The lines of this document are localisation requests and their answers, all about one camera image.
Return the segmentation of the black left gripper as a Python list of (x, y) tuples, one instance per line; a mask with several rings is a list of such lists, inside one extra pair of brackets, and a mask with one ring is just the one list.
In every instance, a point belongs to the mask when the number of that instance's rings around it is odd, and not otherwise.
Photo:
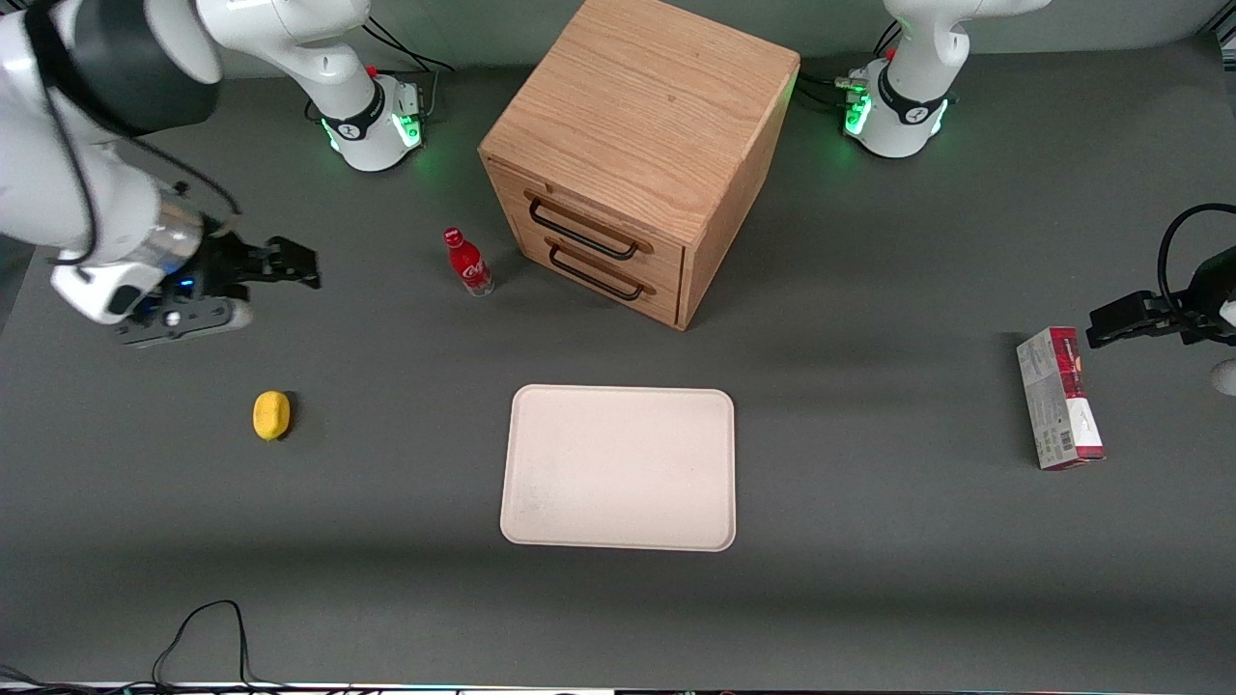
[(1200, 263), (1183, 291), (1170, 291), (1168, 246), (1157, 256), (1157, 282), (1161, 294), (1133, 292), (1089, 314), (1086, 344), (1091, 350), (1107, 348), (1138, 336), (1161, 334), (1162, 317), (1168, 305), (1168, 333), (1179, 334), (1184, 345), (1196, 343), (1235, 344), (1234, 291), (1235, 247)]

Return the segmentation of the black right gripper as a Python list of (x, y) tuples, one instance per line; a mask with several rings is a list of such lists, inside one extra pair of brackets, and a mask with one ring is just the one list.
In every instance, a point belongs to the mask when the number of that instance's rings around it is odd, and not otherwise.
[(252, 283), (292, 282), (323, 286), (318, 255), (302, 242), (273, 236), (267, 249), (243, 242), (236, 232), (204, 237), (192, 260), (192, 296), (251, 302)]

